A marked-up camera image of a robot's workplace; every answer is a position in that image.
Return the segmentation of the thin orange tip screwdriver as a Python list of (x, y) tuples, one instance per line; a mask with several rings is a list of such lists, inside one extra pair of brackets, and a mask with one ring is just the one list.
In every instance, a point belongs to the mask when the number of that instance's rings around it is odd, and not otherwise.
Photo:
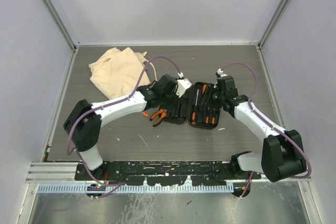
[(192, 117), (191, 117), (191, 124), (196, 125), (197, 122), (197, 103), (198, 103), (198, 97), (199, 97), (199, 89), (196, 90), (196, 99), (195, 99), (195, 104), (193, 106), (193, 111), (192, 111)]

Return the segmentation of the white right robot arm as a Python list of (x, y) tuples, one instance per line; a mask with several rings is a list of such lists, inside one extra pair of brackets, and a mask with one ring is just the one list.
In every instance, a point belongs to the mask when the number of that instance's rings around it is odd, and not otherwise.
[(213, 101), (240, 121), (262, 143), (261, 153), (251, 151), (235, 154), (230, 160), (230, 172), (241, 179), (248, 172), (264, 174), (271, 182), (293, 177), (308, 177), (310, 164), (303, 151), (301, 135), (288, 131), (261, 113), (251, 99), (239, 95), (232, 76), (217, 74)]

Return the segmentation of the small orange black screwdriver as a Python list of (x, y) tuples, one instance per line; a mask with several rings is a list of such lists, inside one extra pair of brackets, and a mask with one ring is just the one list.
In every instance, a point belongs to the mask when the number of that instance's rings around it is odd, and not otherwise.
[(205, 124), (208, 124), (208, 121), (209, 121), (209, 108), (207, 108), (205, 112)]

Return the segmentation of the large orange handle screwdriver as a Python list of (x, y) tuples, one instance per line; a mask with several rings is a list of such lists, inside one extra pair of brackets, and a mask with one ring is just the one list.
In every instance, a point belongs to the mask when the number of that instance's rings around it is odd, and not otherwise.
[(202, 95), (205, 94), (206, 90), (207, 90), (207, 84), (204, 84), (203, 87), (202, 87)]

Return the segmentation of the black plastic tool case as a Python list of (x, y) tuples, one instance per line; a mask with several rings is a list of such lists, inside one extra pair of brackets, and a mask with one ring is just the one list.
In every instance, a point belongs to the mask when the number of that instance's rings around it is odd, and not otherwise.
[(212, 130), (218, 126), (221, 106), (216, 103), (217, 92), (212, 83), (197, 82), (166, 112), (164, 122)]

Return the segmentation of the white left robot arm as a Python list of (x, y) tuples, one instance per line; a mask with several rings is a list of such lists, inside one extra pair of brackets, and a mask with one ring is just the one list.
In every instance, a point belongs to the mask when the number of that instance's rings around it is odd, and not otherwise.
[(87, 175), (93, 180), (99, 180), (105, 174), (97, 146), (102, 127), (128, 114), (158, 106), (168, 109), (189, 87), (190, 83), (186, 79), (166, 74), (159, 81), (139, 86), (134, 92), (116, 99), (98, 103), (89, 103), (85, 99), (77, 102), (64, 122), (64, 130), (86, 164)]

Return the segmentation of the orange black needle-nose pliers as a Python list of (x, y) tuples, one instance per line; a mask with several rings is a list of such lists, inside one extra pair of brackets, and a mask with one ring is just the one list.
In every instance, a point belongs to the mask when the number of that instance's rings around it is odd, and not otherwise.
[(150, 116), (150, 121), (153, 121), (156, 117), (158, 117), (158, 120), (153, 124), (153, 127), (159, 126), (163, 119), (167, 117), (167, 110), (166, 109), (159, 109), (157, 112), (153, 113)]

